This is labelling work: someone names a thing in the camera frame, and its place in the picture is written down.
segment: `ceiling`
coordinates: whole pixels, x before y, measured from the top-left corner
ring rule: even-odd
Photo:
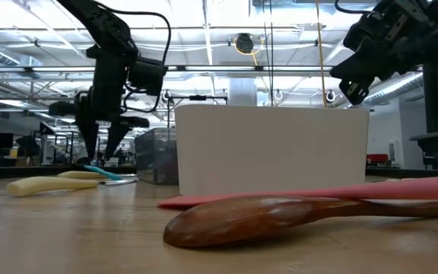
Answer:
[[[333,1],[321,0],[319,19],[316,1],[273,0],[262,12],[261,0],[100,0],[112,8],[126,11],[155,11],[171,23],[172,40],[167,65],[336,65],[351,55],[341,42],[359,15],[335,10]],[[344,1],[346,8],[371,9],[375,0]],[[129,26],[132,38],[145,57],[161,59],[167,29],[160,18],[119,15]],[[318,20],[322,46],[319,38]],[[238,53],[234,39],[249,33],[255,44],[255,58]],[[268,49],[263,43],[268,38]],[[0,53],[14,60],[28,60],[43,66],[92,66],[85,49],[94,41],[84,26],[56,0],[0,0]],[[0,97],[73,97],[87,90],[92,72],[41,72],[39,78],[16,73],[0,73]],[[268,74],[255,72],[190,73],[169,72],[163,89],[171,94],[215,94],[227,96],[230,79],[254,78],[260,92],[267,92]],[[326,90],[338,92],[339,80],[325,73]],[[275,103],[288,107],[317,107],[322,104],[322,77],[319,71],[276,73],[274,88],[283,95]],[[36,100],[27,108],[42,108],[54,100]],[[135,97],[133,107],[146,108],[153,98]],[[0,107],[13,107],[2,104]],[[146,115],[152,124],[163,126],[165,113]],[[38,119],[48,119],[36,115]]]

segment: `red object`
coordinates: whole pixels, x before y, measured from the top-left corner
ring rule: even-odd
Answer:
[[[366,155],[368,163],[385,163],[388,161],[388,155]]]
[[[438,177],[364,183],[324,190],[296,190],[269,193],[241,193],[230,195],[178,196],[158,203],[169,209],[187,209],[206,202],[241,196],[289,195],[337,199],[438,199]]]

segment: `spoon handle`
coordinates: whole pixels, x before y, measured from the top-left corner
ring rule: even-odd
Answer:
[[[346,206],[333,207],[327,215],[329,215],[329,217],[369,215],[438,218],[438,202],[387,204],[364,201],[352,203],[350,201],[346,201]]]

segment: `workbench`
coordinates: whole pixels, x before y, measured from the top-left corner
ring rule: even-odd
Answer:
[[[138,183],[8,196],[0,180],[0,273],[435,273],[438,219],[332,218],[271,240],[206,250],[162,241],[177,186]]]

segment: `black cable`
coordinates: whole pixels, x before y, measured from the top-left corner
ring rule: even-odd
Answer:
[[[273,61],[273,11],[271,9],[271,0],[270,0],[270,29],[271,29],[271,77],[270,77],[270,96],[271,96],[271,106],[273,107],[273,100],[274,100],[274,95],[273,95],[273,73],[275,70],[275,64]]]
[[[340,12],[347,13],[347,14],[369,14],[371,12],[371,11],[352,11],[352,10],[348,10],[348,9],[345,9],[345,8],[341,8],[339,6],[339,0],[335,0],[334,6],[335,6],[336,10],[338,10]]]
[[[170,48],[170,42],[172,40],[172,27],[170,26],[170,22],[168,21],[168,19],[162,15],[159,14],[157,12],[151,12],[151,11],[120,11],[120,10],[116,10],[114,8],[110,8],[108,6],[106,6],[105,4],[93,1],[96,5],[98,5],[101,8],[106,9],[107,11],[111,11],[114,12],[116,14],[127,14],[127,15],[150,15],[150,16],[156,16],[159,18],[162,18],[165,23],[167,24],[167,29],[168,29],[168,38],[167,38],[167,45],[165,46],[165,50],[163,51],[163,65],[165,65],[165,62],[167,60],[167,54],[168,54],[168,49]],[[155,102],[155,105],[153,108],[149,109],[149,110],[139,110],[139,109],[135,109],[135,108],[131,108],[128,107],[126,105],[126,101],[129,99],[129,97],[131,97],[133,94],[140,94],[140,93],[145,93],[146,91],[137,91],[137,90],[133,90],[132,88],[130,88],[126,83],[125,83],[125,87],[126,89],[129,91],[129,93],[126,95],[125,99],[124,99],[124,108],[125,108],[125,112],[128,111],[128,109],[130,110],[135,110],[141,113],[152,113],[154,112],[157,107],[158,104],[160,103],[160,94],[158,94],[157,96],[157,101]]]
[[[263,16],[265,16],[265,1],[266,0],[262,1]],[[266,21],[263,21],[263,27],[265,28],[266,65],[268,66],[268,80],[270,81],[270,93],[271,93],[270,54],[268,53],[268,31],[266,30]]]

